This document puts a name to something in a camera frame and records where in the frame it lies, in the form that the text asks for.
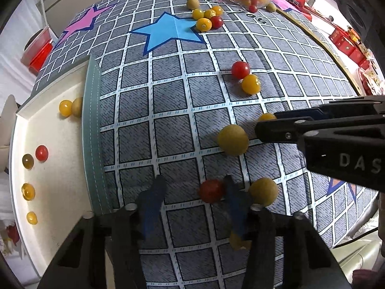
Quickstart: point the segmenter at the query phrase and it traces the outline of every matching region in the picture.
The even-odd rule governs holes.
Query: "star pattern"
[[[345,183],[345,181],[335,179],[335,178],[330,178],[329,188],[328,188],[328,192],[326,193],[326,195],[330,195],[331,193],[336,191],[339,187],[341,187],[344,183]],[[354,202],[356,202],[357,201],[357,186],[354,184],[351,184],[351,183],[347,183],[347,185],[350,189],[350,192],[352,193]]]
[[[91,7],[83,17],[73,24],[69,25],[64,31],[64,36],[60,38],[60,40],[57,42],[55,48],[63,43],[70,35],[72,35],[74,32],[78,32],[79,30],[92,30],[94,28],[95,20],[97,16],[104,11],[111,9],[115,6],[115,4],[102,7],[102,8],[97,8],[96,6]]]
[[[194,30],[194,25],[195,21],[190,18],[179,18],[164,12],[155,23],[139,27],[132,30],[131,33],[147,36],[144,56],[170,40],[205,43],[202,36]]]

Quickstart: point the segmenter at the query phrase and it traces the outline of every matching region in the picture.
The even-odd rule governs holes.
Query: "checkered tablecloth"
[[[201,7],[215,1],[201,0]],[[271,211],[304,212],[329,247],[342,239],[376,192],[358,187],[355,197],[343,184],[327,195],[330,179],[308,172],[295,145],[262,144],[253,129],[264,112],[355,96],[330,56],[280,14],[239,12],[228,0],[220,2],[224,26],[202,34],[205,44],[171,40],[143,56],[146,36],[129,31],[164,12],[191,17],[186,0],[102,0],[95,5],[113,4],[93,30],[76,32],[54,49],[32,94],[77,59],[90,53],[96,57],[103,74],[100,134],[110,208],[133,202],[159,173],[168,182],[155,232],[141,244],[148,287],[240,288],[248,252],[233,251],[228,242],[225,203],[204,204],[197,193],[204,180],[226,174],[241,190],[271,177],[280,189]],[[292,15],[329,44],[306,18]],[[262,83],[257,96],[244,94],[230,75],[232,64],[242,59]],[[224,155],[216,143],[219,130],[230,123],[250,137],[240,157]],[[282,281],[282,258],[282,239],[277,238],[276,285]]]

